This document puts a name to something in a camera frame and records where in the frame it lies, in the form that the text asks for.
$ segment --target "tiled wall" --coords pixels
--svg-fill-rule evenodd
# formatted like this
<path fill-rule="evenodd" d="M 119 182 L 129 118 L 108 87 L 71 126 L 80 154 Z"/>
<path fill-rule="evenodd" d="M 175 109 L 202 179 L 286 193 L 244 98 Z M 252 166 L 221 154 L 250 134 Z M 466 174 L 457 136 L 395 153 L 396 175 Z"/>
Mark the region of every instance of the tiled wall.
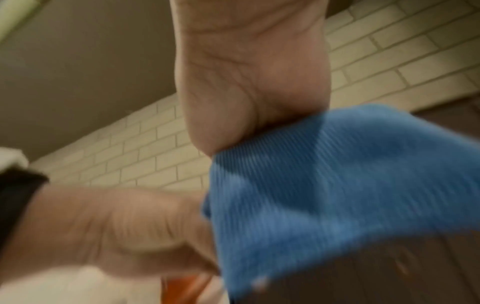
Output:
<path fill-rule="evenodd" d="M 412 111 L 480 90 L 480 0 L 363 0 L 325 27 L 332 107 Z M 190 143 L 176 95 L 40 159 L 55 183 L 208 187 L 211 161 Z"/>

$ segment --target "blue cloth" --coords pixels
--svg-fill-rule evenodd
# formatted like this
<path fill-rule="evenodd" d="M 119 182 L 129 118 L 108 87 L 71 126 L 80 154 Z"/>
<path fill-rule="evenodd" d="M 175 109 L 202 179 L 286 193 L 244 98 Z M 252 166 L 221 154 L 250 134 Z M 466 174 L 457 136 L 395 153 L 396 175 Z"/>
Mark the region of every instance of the blue cloth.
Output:
<path fill-rule="evenodd" d="M 480 146 L 376 105 L 216 155 L 204 211 L 230 296 L 395 236 L 477 229 Z"/>

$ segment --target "blue ribbed fabric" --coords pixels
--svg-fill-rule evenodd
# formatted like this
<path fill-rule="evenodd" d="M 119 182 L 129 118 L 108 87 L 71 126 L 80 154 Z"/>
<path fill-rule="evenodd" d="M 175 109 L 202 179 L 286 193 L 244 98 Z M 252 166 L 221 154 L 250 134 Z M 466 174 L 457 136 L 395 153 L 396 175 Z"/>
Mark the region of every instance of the blue ribbed fabric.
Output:
<path fill-rule="evenodd" d="M 216 155 L 204 210 L 238 298 L 374 241 L 477 229 L 480 146 L 384 106 L 333 110 Z"/>

